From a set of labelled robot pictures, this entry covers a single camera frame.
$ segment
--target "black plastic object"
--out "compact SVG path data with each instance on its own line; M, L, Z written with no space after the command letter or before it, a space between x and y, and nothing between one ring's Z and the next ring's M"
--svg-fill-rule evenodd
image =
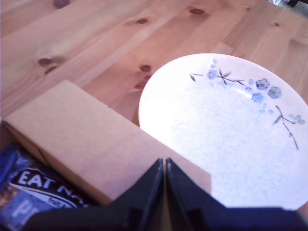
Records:
M291 6L292 8L295 7L298 4L298 0L289 0L288 6Z
M145 231L164 188L163 159L109 206L55 209L33 215L24 231Z
M197 186L171 159L167 159L166 174L174 231L308 231L308 224L296 211L226 208Z

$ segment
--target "ceramic plate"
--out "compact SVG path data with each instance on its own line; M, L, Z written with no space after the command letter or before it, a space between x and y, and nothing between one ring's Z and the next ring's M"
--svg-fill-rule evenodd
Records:
M139 121L211 173L226 206L298 209L308 200L308 107L257 64L209 53L171 61L145 86Z

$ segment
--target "snack bar wrapper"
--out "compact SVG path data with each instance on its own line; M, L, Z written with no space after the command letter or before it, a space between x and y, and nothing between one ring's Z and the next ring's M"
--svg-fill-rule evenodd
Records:
M35 213L97 205L19 144L0 152L0 231L19 231Z

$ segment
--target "cardboard box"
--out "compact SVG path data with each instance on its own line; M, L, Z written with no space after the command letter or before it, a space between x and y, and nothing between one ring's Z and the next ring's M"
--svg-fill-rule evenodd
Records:
M4 119L30 153L107 205L158 159L171 157L201 188L210 175L74 84L64 81Z

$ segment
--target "wood grain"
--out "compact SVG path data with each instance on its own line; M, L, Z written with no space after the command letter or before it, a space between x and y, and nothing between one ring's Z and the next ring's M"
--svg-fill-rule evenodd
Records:
M1 14L2 117L68 79L132 119L159 67L201 52L253 61L308 102L308 21L265 0L2 0Z

